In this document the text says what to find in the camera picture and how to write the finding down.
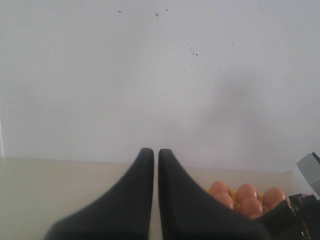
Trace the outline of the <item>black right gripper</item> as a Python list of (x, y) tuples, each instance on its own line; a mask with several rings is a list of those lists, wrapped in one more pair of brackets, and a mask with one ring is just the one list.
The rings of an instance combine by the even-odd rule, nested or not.
[(272, 240), (320, 239), (320, 200), (313, 194), (299, 193), (289, 196), (275, 208), (257, 218)]

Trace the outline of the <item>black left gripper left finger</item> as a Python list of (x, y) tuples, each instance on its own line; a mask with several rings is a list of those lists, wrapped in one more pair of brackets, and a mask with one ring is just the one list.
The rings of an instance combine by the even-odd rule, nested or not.
[(147, 240), (154, 189), (154, 152), (142, 148), (120, 180), (100, 198), (57, 221), (46, 240)]

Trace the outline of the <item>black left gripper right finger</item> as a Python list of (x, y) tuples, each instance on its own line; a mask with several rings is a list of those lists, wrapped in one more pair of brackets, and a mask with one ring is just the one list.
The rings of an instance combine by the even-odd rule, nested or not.
[(158, 154), (158, 202), (164, 240), (270, 240), (259, 223), (202, 189), (170, 149)]

